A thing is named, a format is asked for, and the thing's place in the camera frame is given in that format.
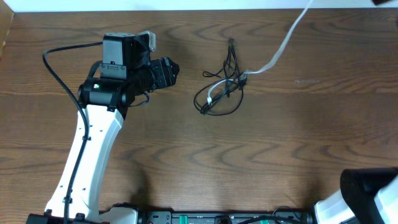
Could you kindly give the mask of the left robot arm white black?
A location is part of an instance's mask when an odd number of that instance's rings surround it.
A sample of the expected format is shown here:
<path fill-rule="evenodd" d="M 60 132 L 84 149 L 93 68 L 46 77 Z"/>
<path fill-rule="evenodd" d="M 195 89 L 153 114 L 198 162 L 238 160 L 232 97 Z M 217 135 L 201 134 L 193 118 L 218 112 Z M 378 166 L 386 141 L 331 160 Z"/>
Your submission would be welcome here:
<path fill-rule="evenodd" d="M 168 57 L 152 60 L 155 34 L 108 32 L 99 42 L 103 58 L 95 62 L 77 96 L 75 137 L 62 177 L 44 214 L 28 223 L 145 223 L 144 212 L 128 203 L 99 210 L 100 192 L 109 155 L 139 95 L 176 83 L 179 66 Z"/>

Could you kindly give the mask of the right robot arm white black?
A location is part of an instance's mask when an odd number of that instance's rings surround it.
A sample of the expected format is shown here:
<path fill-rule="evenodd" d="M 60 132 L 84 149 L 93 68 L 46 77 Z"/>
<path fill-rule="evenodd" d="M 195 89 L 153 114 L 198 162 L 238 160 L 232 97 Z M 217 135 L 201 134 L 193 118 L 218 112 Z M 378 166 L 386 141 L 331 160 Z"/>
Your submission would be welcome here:
<path fill-rule="evenodd" d="M 345 169 L 340 189 L 317 202 L 303 222 L 397 224 L 397 168 Z"/>

